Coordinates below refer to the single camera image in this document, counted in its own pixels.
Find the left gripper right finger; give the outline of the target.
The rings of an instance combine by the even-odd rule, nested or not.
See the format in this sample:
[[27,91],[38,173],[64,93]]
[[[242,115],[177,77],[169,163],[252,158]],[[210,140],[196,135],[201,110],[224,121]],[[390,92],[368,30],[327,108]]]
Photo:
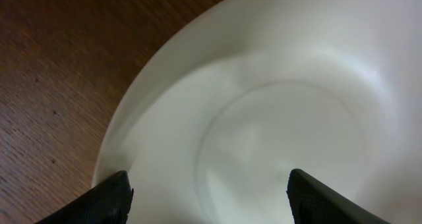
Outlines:
[[388,224],[301,169],[291,170],[287,197],[295,224]]

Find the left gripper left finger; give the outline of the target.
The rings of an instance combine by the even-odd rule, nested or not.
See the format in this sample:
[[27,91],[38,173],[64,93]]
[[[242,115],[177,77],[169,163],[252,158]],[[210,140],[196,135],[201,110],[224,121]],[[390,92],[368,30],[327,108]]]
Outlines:
[[127,172],[118,171],[36,224],[126,224],[133,194]]

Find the beige plate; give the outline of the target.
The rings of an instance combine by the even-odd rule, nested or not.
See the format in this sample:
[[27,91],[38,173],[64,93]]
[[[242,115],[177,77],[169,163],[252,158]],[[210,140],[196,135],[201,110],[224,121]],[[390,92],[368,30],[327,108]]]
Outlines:
[[225,0],[147,62],[94,183],[129,223],[292,223],[302,169],[390,223],[421,222],[421,0]]

